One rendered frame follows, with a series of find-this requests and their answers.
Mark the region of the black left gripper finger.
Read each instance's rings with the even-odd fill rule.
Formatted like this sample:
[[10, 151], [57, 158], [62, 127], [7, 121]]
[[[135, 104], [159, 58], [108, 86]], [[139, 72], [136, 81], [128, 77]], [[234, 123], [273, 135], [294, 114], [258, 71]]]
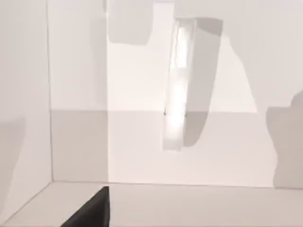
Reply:
[[102, 187], [60, 227], [109, 227], [109, 187]]

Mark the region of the white glossy upright panel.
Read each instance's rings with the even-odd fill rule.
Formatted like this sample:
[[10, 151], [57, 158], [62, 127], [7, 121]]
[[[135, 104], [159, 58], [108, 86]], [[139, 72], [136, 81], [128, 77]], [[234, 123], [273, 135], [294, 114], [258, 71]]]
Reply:
[[192, 73], [196, 19], [175, 18], [165, 93], [163, 149], [180, 151], [184, 141], [188, 86]]

